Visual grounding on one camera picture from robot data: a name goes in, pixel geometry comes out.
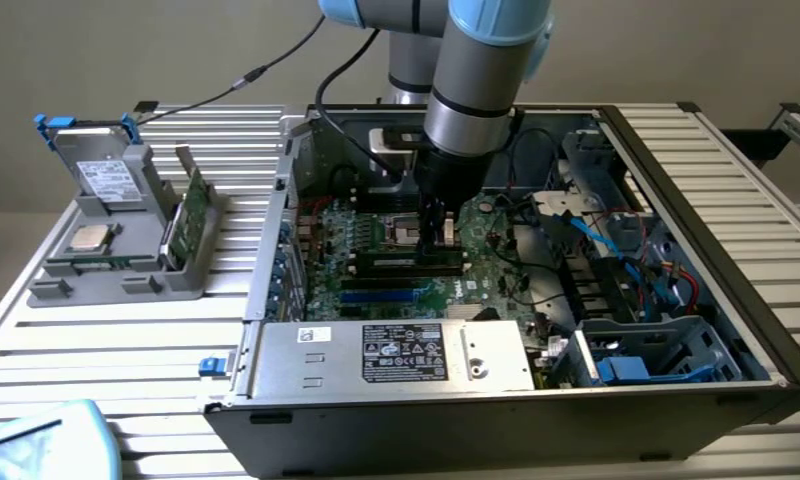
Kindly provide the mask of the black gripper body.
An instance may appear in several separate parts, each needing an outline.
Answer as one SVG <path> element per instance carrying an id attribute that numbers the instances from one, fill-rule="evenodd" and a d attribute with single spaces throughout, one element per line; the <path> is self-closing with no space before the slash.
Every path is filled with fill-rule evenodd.
<path id="1" fill-rule="evenodd" d="M 477 195 L 492 164 L 492 154 L 458 156 L 441 150 L 417 154 L 413 179 L 422 201 L 461 206 Z"/>

